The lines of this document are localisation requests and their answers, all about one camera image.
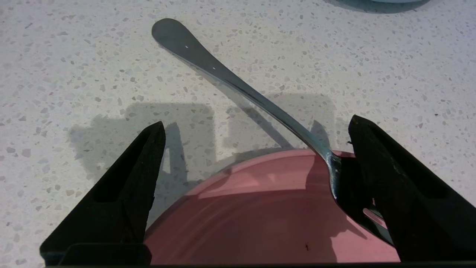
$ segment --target terrazzo countertop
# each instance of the terrazzo countertop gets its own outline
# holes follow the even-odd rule
[[[150,213],[236,162],[305,148],[277,121],[161,48],[175,18],[332,149],[353,114],[476,204],[476,2],[0,3],[0,268],[41,242],[149,124],[167,150]]]

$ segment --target countertop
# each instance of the countertop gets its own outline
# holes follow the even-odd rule
[[[168,140],[150,222],[226,166],[305,148],[161,48],[162,18],[332,149],[352,151],[363,116],[476,204],[474,1],[12,0],[0,18],[0,268],[42,267],[41,242],[153,122]]]

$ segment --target pink bowl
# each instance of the pink bowl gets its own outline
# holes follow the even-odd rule
[[[399,262],[393,247],[336,205],[328,181],[326,164],[311,150],[224,170],[147,230],[151,264]]]

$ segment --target white speckled countertop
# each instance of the white speckled countertop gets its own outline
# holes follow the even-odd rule
[[[304,147],[161,48],[166,17],[332,149],[364,116],[476,204],[476,2],[356,2],[2,1],[0,268],[42,267],[41,242],[152,122],[170,150],[151,219],[227,165]]]

